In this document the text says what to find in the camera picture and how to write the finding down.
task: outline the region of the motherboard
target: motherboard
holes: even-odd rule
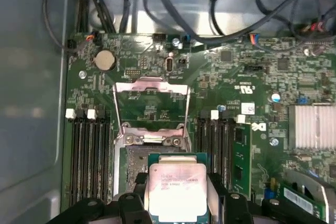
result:
[[[205,152],[208,172],[258,203],[288,169],[336,185],[335,55],[334,42],[276,54],[244,39],[100,35],[68,60],[62,210],[133,191],[151,153]]]

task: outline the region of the wire bundle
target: wire bundle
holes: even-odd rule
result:
[[[264,4],[261,2],[261,0],[256,0],[256,4],[259,8],[259,10],[265,14],[265,17],[263,17],[261,20],[259,20],[258,22],[255,22],[254,24],[252,24],[249,27],[246,27],[238,32],[235,32],[233,34],[230,35],[224,35],[223,31],[220,29],[216,17],[215,17],[215,5],[216,2],[218,0],[210,0],[210,5],[209,5],[209,16],[210,16],[210,21],[213,24],[214,28],[216,29],[217,33],[220,34],[221,36],[217,36],[217,37],[201,37],[199,36],[191,27],[190,25],[184,20],[184,18],[179,14],[179,12],[176,10],[176,8],[174,7],[174,5],[172,4],[172,2],[170,0],[160,0],[162,2],[162,4],[164,5],[165,9],[167,10],[167,12],[171,15],[171,17],[174,19],[174,21],[177,23],[178,26],[180,26],[182,28],[183,31],[179,31],[176,30],[174,28],[172,28],[171,26],[169,26],[168,24],[166,24],[165,22],[159,20],[157,17],[155,17],[153,14],[151,14],[151,12],[148,9],[148,0],[143,0],[143,6],[144,6],[144,10],[146,11],[146,13],[148,14],[148,16],[157,24],[159,24],[160,26],[176,33],[176,34],[188,34],[191,38],[204,43],[204,44],[208,44],[208,45],[217,45],[217,44],[222,44],[228,41],[232,41],[235,40],[238,37],[244,36],[244,35],[248,35],[251,32],[253,32],[254,30],[258,29],[260,26],[264,25],[266,22],[270,21],[271,19],[276,19],[282,23],[284,23],[292,32],[293,36],[295,38],[297,38],[297,40],[299,42],[297,42],[295,45],[293,45],[290,48],[287,49],[282,49],[282,50],[274,50],[274,49],[270,49],[270,48],[265,48],[263,46],[261,46],[258,43],[258,39],[259,39],[259,35],[256,34],[250,34],[250,41],[252,43],[252,45],[254,45],[255,47],[268,51],[268,52],[287,52],[287,51],[291,51],[293,49],[296,49],[298,47],[301,47],[305,42],[307,41],[325,41],[325,40],[333,40],[336,38],[335,35],[330,35],[329,33],[326,33],[326,29],[325,29],[325,24],[326,22],[336,16],[336,5],[334,5],[331,9],[329,9],[324,15],[321,14],[321,6],[319,3],[319,0],[314,0],[316,2],[317,5],[317,17],[318,20],[317,22],[314,22],[313,24],[304,27],[303,29],[297,31],[295,29],[294,26],[294,17],[296,15],[296,11],[298,8],[298,2],[299,0],[285,0],[284,2],[282,2],[278,7],[276,7],[274,10],[268,10]],[[60,43],[56,36],[54,35],[52,29],[51,29],[51,25],[48,19],[48,15],[47,15],[47,2],[48,0],[44,0],[43,1],[43,15],[44,15],[44,21],[46,24],[46,27],[49,31],[49,34],[51,36],[51,38],[53,39],[53,41],[59,46],[61,47],[64,51],[66,52],[77,52],[78,50],[81,50],[85,44],[91,40],[94,39],[94,36],[89,35],[87,37],[87,39],[82,42],[76,49],[70,49],[67,48],[65,46],[62,45],[62,43]],[[110,17],[109,11],[106,7],[106,5],[104,4],[103,0],[93,0],[96,9],[98,11],[98,16],[102,22],[102,26],[103,29],[105,30],[105,32],[107,33],[115,33],[115,28],[113,25],[113,21]],[[279,13],[286,8],[287,6],[289,6],[290,4],[293,5],[292,7],[292,11],[291,11],[291,15],[290,15],[290,19],[286,19],[282,16],[279,16]],[[120,33],[125,33],[126,28],[127,28],[127,23],[128,23],[128,19],[129,19],[129,14],[130,14],[130,5],[131,2],[130,0],[123,0],[123,16],[121,19],[121,23],[120,23],[120,29],[119,32]]]

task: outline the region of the heatsink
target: heatsink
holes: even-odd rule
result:
[[[336,149],[336,106],[290,106],[289,148]]]

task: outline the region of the barcode label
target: barcode label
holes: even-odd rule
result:
[[[306,201],[305,199],[301,198],[300,196],[297,196],[295,193],[292,193],[290,190],[288,190],[286,188],[284,188],[283,190],[284,190],[283,195],[287,199],[289,199],[290,201],[292,201],[293,203],[295,203],[296,205],[298,205],[299,207],[301,207],[303,210],[307,211],[311,215],[313,214],[312,203]]]

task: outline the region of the screw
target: screw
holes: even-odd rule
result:
[[[310,55],[309,48],[305,48],[305,49],[303,50],[303,54],[304,54],[305,56],[309,56],[309,55]]]
[[[174,47],[178,47],[179,44],[180,44],[180,40],[179,40],[178,38],[174,38],[174,39],[172,40],[172,45],[173,45]]]
[[[234,198],[234,199],[239,199],[240,196],[238,194],[231,194],[231,197]]]
[[[95,202],[95,201],[90,201],[89,203],[88,203],[88,206],[89,207],[92,207],[92,206],[95,206],[97,204],[97,202]]]
[[[278,140],[277,138],[271,138],[269,144],[270,144],[271,146],[278,146],[278,144],[279,144],[279,140]]]
[[[270,199],[269,202],[272,204],[272,205],[275,205],[275,206],[278,206],[280,204],[279,201],[277,201],[276,199]]]
[[[83,80],[83,79],[86,78],[86,72],[81,70],[81,71],[79,71],[78,76],[79,76],[80,79]]]
[[[126,137],[126,143],[127,144],[132,144],[133,143],[133,136],[127,136]]]
[[[180,142],[181,142],[181,141],[180,141],[179,139],[176,138],[176,139],[173,140],[173,145],[175,145],[175,146],[179,146],[179,145],[180,145]]]

